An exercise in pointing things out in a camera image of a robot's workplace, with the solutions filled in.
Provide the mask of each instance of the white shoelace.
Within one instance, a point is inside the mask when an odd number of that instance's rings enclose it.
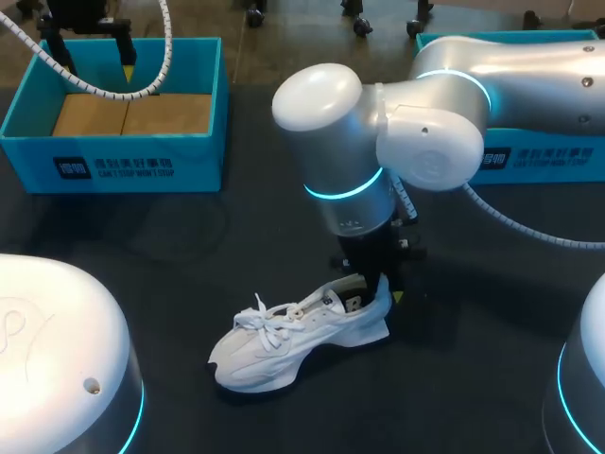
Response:
[[[240,326],[244,329],[256,330],[263,348],[268,352],[271,348],[279,348],[282,341],[290,338],[290,331],[303,331],[304,325],[296,319],[301,314],[299,305],[288,303],[267,310],[258,293],[254,293],[258,309],[248,308],[233,317],[233,328]],[[275,317],[276,312],[285,310],[283,317]]]

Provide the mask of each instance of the white sneaker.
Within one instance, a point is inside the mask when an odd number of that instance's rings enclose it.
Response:
[[[291,384],[318,345],[357,347],[389,335],[389,281],[381,276],[375,298],[362,306],[365,279],[352,275],[318,288],[300,303],[258,309],[233,318],[233,329],[215,346],[209,366],[216,382],[238,393],[263,393]]]

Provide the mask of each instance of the blue cardboard box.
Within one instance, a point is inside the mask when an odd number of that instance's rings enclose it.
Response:
[[[597,40],[592,30],[449,33],[505,44]],[[443,34],[423,33],[416,53]],[[491,129],[474,184],[579,183],[605,181],[605,137],[575,137],[534,131]]]
[[[65,42],[78,76],[115,92],[148,86],[164,59],[164,39],[133,40],[138,59],[127,83],[114,40]],[[28,193],[220,189],[229,81],[219,38],[175,39],[172,64],[159,91],[211,95],[206,133],[53,137],[65,97],[79,92],[41,59],[33,58],[0,129],[0,145]]]

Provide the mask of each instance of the caster wheel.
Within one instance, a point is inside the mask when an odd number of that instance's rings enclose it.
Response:
[[[246,11],[246,22],[250,28],[258,28],[263,24],[265,14],[256,8],[250,8]]]
[[[424,24],[420,21],[409,21],[406,26],[406,31],[409,37],[412,40],[415,40],[416,35],[424,31]]]
[[[368,19],[362,19],[358,17],[353,23],[353,31],[358,37],[365,38],[373,32],[373,28],[370,26],[370,22],[368,21]]]

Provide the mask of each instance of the cardboard box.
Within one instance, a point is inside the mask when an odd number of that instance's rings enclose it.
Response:
[[[67,95],[53,129],[53,137],[120,135],[128,106],[128,102],[115,102],[88,94]]]
[[[133,40],[138,59],[128,84],[114,40],[65,43],[83,80],[120,93],[147,87],[164,58],[164,39]],[[29,193],[218,191],[229,107],[221,40],[175,39],[159,93],[130,105],[92,100],[34,57],[0,146]],[[137,102],[144,104],[133,108]],[[121,119],[131,135],[119,135]]]
[[[205,134],[211,107],[210,95],[149,96],[130,103],[122,134]]]
[[[592,41],[591,30],[455,33],[506,44]],[[446,35],[418,35],[416,52]],[[605,137],[491,129],[474,184],[605,182]]]

